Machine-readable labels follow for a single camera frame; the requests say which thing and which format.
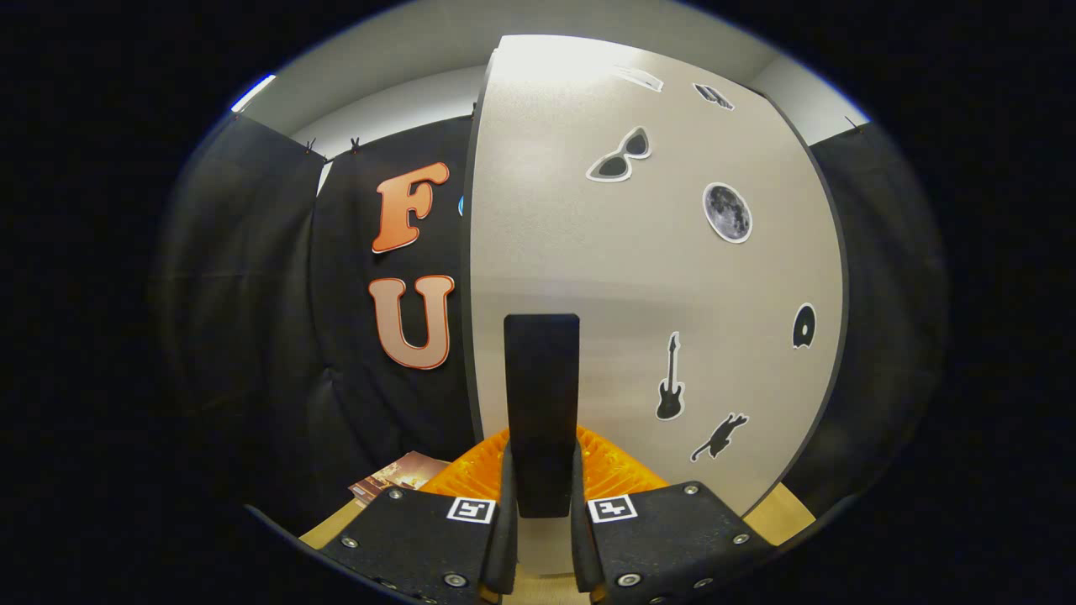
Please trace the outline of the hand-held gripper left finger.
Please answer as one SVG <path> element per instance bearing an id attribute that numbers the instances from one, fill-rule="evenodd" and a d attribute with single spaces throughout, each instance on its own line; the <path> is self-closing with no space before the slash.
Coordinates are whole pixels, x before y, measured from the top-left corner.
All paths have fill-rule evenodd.
<path id="1" fill-rule="evenodd" d="M 514 590 L 516 490 L 508 430 L 420 489 L 390 486 L 320 554 L 404 604 L 498 604 Z"/>

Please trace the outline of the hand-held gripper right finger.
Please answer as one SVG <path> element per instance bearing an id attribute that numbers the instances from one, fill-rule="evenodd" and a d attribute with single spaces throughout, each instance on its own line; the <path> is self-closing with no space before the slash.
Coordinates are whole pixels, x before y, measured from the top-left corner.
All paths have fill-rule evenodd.
<path id="1" fill-rule="evenodd" d="M 699 604 L 777 553 L 700 481 L 669 483 L 577 428 L 572 562 L 593 604 Z"/>

